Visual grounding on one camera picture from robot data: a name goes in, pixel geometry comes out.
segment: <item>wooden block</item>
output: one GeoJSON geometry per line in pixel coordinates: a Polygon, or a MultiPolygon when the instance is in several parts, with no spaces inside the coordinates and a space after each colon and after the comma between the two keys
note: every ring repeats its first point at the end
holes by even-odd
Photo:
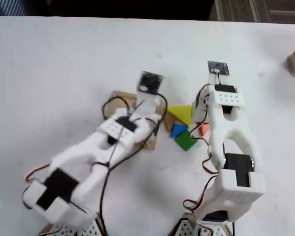
{"type": "Polygon", "coordinates": [[[167,130],[167,132],[170,132],[173,128],[173,125],[176,122],[176,118],[169,112],[166,113],[165,117],[164,117],[164,125],[165,125],[165,129],[167,130]]]}
{"type": "Polygon", "coordinates": [[[169,107],[167,111],[174,115],[185,125],[190,125],[192,121],[191,106],[169,107]]]}
{"type": "MultiPolygon", "coordinates": [[[[130,107],[134,107],[135,106],[135,103],[137,101],[137,96],[135,94],[133,94],[133,93],[123,92],[123,91],[114,91],[112,93],[112,96],[111,97],[115,97],[115,96],[120,96],[123,99],[125,99],[127,101],[127,103],[129,104],[130,107]]],[[[106,109],[104,111],[105,116],[106,117],[112,116],[115,113],[115,110],[117,108],[121,108],[121,107],[127,107],[122,100],[115,99],[115,100],[111,101],[109,104],[107,104],[106,109]]],[[[164,107],[164,105],[163,105],[163,101],[162,101],[161,102],[161,105],[156,108],[156,112],[158,114],[160,114],[160,115],[163,114],[163,110],[164,110],[163,107],[164,107]]],[[[148,150],[154,150],[155,149],[156,140],[157,140],[157,135],[156,136],[153,135],[147,141],[147,143],[146,143],[146,145],[145,145],[144,148],[146,148],[148,150]]]]}

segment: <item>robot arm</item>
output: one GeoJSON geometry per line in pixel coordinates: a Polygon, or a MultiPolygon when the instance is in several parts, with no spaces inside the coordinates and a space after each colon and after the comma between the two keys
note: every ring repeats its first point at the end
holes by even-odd
{"type": "Polygon", "coordinates": [[[234,86],[215,83],[227,65],[211,63],[211,86],[204,91],[205,101],[193,103],[194,120],[201,120],[207,114],[208,155],[219,172],[212,187],[205,191],[200,207],[194,210],[198,222],[206,224],[236,221],[265,192],[262,160],[248,124],[243,97],[234,86]],[[226,139],[233,140],[242,153],[225,153],[226,139]]]}
{"type": "MultiPolygon", "coordinates": [[[[159,76],[147,72],[144,75],[149,76],[149,82],[151,76],[157,77],[159,87],[159,76]]],[[[155,86],[144,83],[144,79],[142,76],[140,84],[146,89],[155,86]]],[[[77,230],[87,228],[96,218],[97,211],[86,206],[94,205],[94,190],[103,182],[109,166],[125,158],[135,143],[150,135],[152,128],[146,117],[155,122],[161,119],[155,113],[159,105],[155,96],[158,87],[150,94],[138,91],[137,104],[140,105],[131,115],[125,108],[116,109],[115,114],[84,141],[52,158],[45,181],[33,181],[23,193],[24,204],[38,211],[52,224],[62,223],[77,230]],[[78,181],[63,168],[64,165],[79,164],[91,166],[90,174],[83,181],[78,181]]]]}

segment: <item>cable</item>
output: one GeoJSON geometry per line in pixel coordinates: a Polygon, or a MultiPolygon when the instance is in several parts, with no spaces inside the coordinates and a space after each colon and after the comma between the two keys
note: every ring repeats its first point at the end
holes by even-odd
{"type": "Polygon", "coordinates": [[[105,116],[105,107],[107,106],[108,103],[110,103],[111,101],[113,101],[113,100],[115,100],[115,99],[120,99],[120,100],[122,100],[122,101],[125,103],[125,105],[127,106],[127,113],[128,113],[128,114],[130,113],[130,106],[129,106],[128,102],[127,102],[124,98],[122,98],[122,97],[120,97],[120,96],[115,96],[115,97],[111,97],[111,98],[110,98],[107,102],[105,102],[104,105],[102,106],[102,115],[103,115],[103,119],[107,119],[107,117],[105,116]]]}
{"type": "Polygon", "coordinates": [[[192,212],[193,212],[194,210],[198,209],[198,208],[201,206],[202,202],[203,202],[203,199],[204,199],[205,192],[206,192],[206,190],[207,190],[207,186],[208,186],[208,184],[209,184],[210,181],[211,181],[212,179],[214,179],[215,177],[217,177],[217,176],[212,176],[211,178],[208,179],[208,181],[207,181],[205,187],[203,188],[203,191],[202,191],[201,197],[200,197],[200,199],[199,199],[199,202],[196,202],[195,200],[191,200],[191,199],[185,199],[185,200],[183,201],[183,203],[182,203],[183,207],[186,208],[187,210],[192,211],[192,212]],[[194,207],[188,207],[188,206],[185,205],[186,202],[193,203],[193,204],[195,204],[195,206],[194,206],[194,207]]]}
{"type": "Polygon", "coordinates": [[[217,172],[211,171],[205,166],[205,163],[211,159],[211,156],[212,156],[212,153],[210,153],[210,156],[208,157],[208,159],[206,159],[202,162],[202,167],[207,173],[209,173],[211,175],[215,175],[215,174],[218,174],[219,172],[218,171],[217,172]]]}
{"type": "Polygon", "coordinates": [[[201,92],[206,88],[206,86],[209,86],[209,85],[213,85],[213,84],[205,84],[202,86],[202,88],[199,90],[197,96],[196,96],[196,108],[199,104],[199,99],[200,99],[200,95],[201,95],[201,92]]]}
{"type": "Polygon", "coordinates": [[[210,231],[211,231],[210,236],[213,236],[213,233],[214,233],[213,229],[211,229],[211,228],[209,228],[209,227],[207,227],[207,226],[204,226],[204,225],[202,225],[202,224],[199,224],[199,225],[200,225],[202,228],[204,228],[204,229],[210,230],[210,231]]]}
{"type": "Polygon", "coordinates": [[[40,235],[38,235],[38,236],[53,235],[53,234],[55,234],[55,233],[60,232],[60,231],[62,230],[62,228],[63,228],[63,224],[61,225],[60,229],[58,229],[58,230],[56,230],[56,231],[54,231],[54,232],[42,233],[42,234],[40,234],[40,235]]]}
{"type": "Polygon", "coordinates": [[[111,171],[113,171],[116,167],[118,167],[119,165],[121,165],[126,160],[130,159],[132,156],[134,156],[135,154],[137,154],[139,151],[141,151],[143,149],[143,147],[145,146],[145,144],[147,143],[147,141],[149,140],[149,138],[152,136],[153,133],[155,133],[155,131],[159,128],[161,122],[165,118],[165,114],[166,114],[167,108],[168,108],[167,99],[163,95],[161,95],[159,93],[155,93],[154,95],[158,95],[158,96],[162,97],[164,99],[164,101],[165,101],[165,112],[163,113],[161,119],[157,122],[157,125],[155,126],[154,129],[152,129],[152,131],[150,132],[150,134],[143,140],[143,142],[141,143],[141,146],[137,150],[135,150],[133,153],[131,153],[130,155],[128,155],[124,159],[120,160],[119,162],[117,162],[112,167],[110,167],[108,169],[107,174],[106,174],[106,177],[105,177],[105,180],[104,180],[103,189],[102,189],[102,193],[101,193],[101,197],[100,197],[100,204],[99,204],[99,214],[100,214],[100,220],[101,220],[101,223],[102,223],[102,226],[103,226],[104,236],[107,236],[108,235],[108,232],[107,232],[107,228],[106,228],[106,225],[105,225],[105,222],[104,222],[104,217],[103,217],[103,201],[104,201],[104,194],[105,194],[105,190],[106,190],[108,178],[110,176],[111,171]]]}
{"type": "Polygon", "coordinates": [[[164,101],[165,101],[165,112],[163,113],[162,118],[157,122],[157,126],[152,130],[152,132],[150,132],[150,134],[146,137],[146,139],[144,139],[144,140],[142,141],[141,146],[140,146],[137,150],[135,150],[133,153],[131,153],[130,155],[128,155],[126,158],[122,159],[121,161],[119,161],[119,162],[117,162],[115,165],[113,165],[113,166],[110,168],[111,171],[112,171],[113,169],[115,169],[116,167],[118,167],[118,166],[119,166],[120,164],[122,164],[123,162],[125,162],[126,160],[130,159],[132,156],[134,156],[135,154],[137,154],[139,151],[141,151],[141,150],[143,149],[144,145],[145,145],[145,144],[147,143],[147,141],[149,140],[149,138],[152,136],[152,134],[155,132],[155,130],[158,129],[158,127],[160,126],[160,124],[161,124],[162,121],[164,120],[164,118],[165,118],[165,114],[166,114],[166,112],[167,112],[167,108],[168,108],[168,102],[167,102],[167,99],[166,99],[163,95],[161,95],[161,94],[159,94],[159,93],[156,93],[155,95],[160,96],[160,97],[163,98],[164,101]]]}
{"type": "MultiPolygon", "coordinates": [[[[134,112],[137,110],[137,108],[140,107],[143,104],[143,102],[144,102],[144,100],[133,109],[133,112],[129,115],[129,119],[132,116],[132,114],[134,114],[134,112]]],[[[119,133],[119,136],[117,138],[117,142],[119,141],[119,139],[121,137],[123,129],[124,129],[124,126],[122,127],[122,129],[121,129],[121,131],[119,133]]],[[[104,236],[108,235],[108,232],[107,232],[107,228],[106,228],[105,221],[104,221],[104,216],[103,216],[103,201],[104,201],[104,194],[105,194],[108,178],[109,178],[110,172],[112,171],[111,168],[110,168],[110,162],[111,162],[111,160],[113,158],[116,147],[117,147],[117,144],[114,146],[112,154],[110,155],[109,161],[107,163],[108,172],[107,172],[107,174],[105,176],[104,185],[103,185],[103,188],[102,188],[102,192],[101,192],[101,196],[100,196],[100,202],[99,202],[99,216],[100,216],[100,220],[101,220],[101,223],[102,223],[102,226],[103,226],[104,236]]]]}
{"type": "Polygon", "coordinates": [[[217,78],[218,78],[218,83],[221,84],[221,80],[220,80],[220,75],[218,72],[216,72],[217,78]]]}
{"type": "Polygon", "coordinates": [[[46,165],[44,165],[44,166],[38,167],[38,168],[32,170],[31,172],[29,172],[29,173],[26,175],[26,177],[25,177],[25,182],[26,182],[26,183],[32,183],[33,180],[35,180],[36,178],[30,178],[30,179],[29,179],[29,177],[31,177],[35,172],[40,171],[40,170],[43,170],[43,169],[49,167],[49,165],[50,165],[50,164],[46,164],[46,165]]]}
{"type": "Polygon", "coordinates": [[[236,230],[235,230],[235,221],[232,223],[232,226],[233,226],[233,236],[236,236],[236,230]]]}
{"type": "Polygon", "coordinates": [[[22,195],[21,195],[21,198],[22,198],[22,203],[23,205],[26,207],[27,210],[31,210],[31,207],[29,205],[27,205],[24,200],[23,200],[23,196],[24,196],[24,193],[26,192],[26,190],[29,188],[30,186],[27,186],[26,189],[23,191],[22,195]]]}
{"type": "Polygon", "coordinates": [[[194,137],[192,137],[192,133],[196,130],[196,129],[199,129],[202,125],[204,125],[204,124],[208,124],[208,123],[205,123],[205,120],[206,120],[206,118],[207,118],[207,112],[208,112],[208,107],[207,107],[207,105],[206,105],[206,113],[205,113],[205,117],[203,118],[203,120],[200,122],[200,123],[198,123],[197,125],[196,125],[196,127],[194,127],[191,131],[190,131],[190,138],[192,139],[192,140],[198,140],[198,139],[203,139],[203,138],[200,138],[200,137],[198,137],[198,138],[194,138],[194,137]]]}

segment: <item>white tabletop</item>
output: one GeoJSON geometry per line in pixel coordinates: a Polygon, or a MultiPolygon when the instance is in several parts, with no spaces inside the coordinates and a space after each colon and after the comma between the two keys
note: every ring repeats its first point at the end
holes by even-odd
{"type": "MultiPolygon", "coordinates": [[[[244,92],[265,166],[266,193],[237,235],[295,235],[295,78],[285,59],[295,25],[91,18],[0,17],[0,235],[34,235],[25,174],[83,140],[103,121],[113,90],[135,92],[142,70],[165,76],[170,105],[188,105],[207,61],[226,62],[244,92]]],[[[184,152],[161,128],[156,150],[111,175],[104,217],[111,235],[164,236],[208,175],[206,148],[184,152]]]]}

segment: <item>floor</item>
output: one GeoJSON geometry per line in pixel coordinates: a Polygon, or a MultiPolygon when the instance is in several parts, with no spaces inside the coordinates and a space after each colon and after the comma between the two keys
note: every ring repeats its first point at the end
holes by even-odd
{"type": "Polygon", "coordinates": [[[295,0],[215,0],[209,20],[295,24],[295,0]]]}

